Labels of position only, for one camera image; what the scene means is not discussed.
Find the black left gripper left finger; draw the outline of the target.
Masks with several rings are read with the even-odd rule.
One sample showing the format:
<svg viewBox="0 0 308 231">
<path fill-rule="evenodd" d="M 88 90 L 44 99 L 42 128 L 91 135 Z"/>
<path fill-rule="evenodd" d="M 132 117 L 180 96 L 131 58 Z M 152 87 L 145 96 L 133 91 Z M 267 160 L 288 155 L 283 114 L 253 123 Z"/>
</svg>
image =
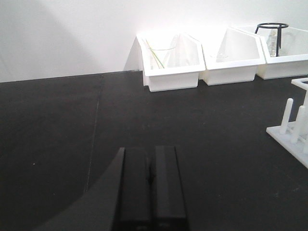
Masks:
<svg viewBox="0 0 308 231">
<path fill-rule="evenodd" d="M 151 221 L 147 153 L 143 148 L 127 148 L 123 169 L 120 227 L 123 231 L 149 231 Z"/>
</svg>

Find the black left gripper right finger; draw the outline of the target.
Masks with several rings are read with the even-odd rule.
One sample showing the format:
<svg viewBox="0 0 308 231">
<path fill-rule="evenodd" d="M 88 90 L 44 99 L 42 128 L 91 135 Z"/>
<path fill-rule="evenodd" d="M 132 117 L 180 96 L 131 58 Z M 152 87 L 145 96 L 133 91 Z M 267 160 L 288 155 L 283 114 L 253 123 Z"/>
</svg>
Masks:
<svg viewBox="0 0 308 231">
<path fill-rule="evenodd" d="M 176 148 L 156 146 L 151 166 L 155 231 L 187 231 L 188 219 Z"/>
</svg>

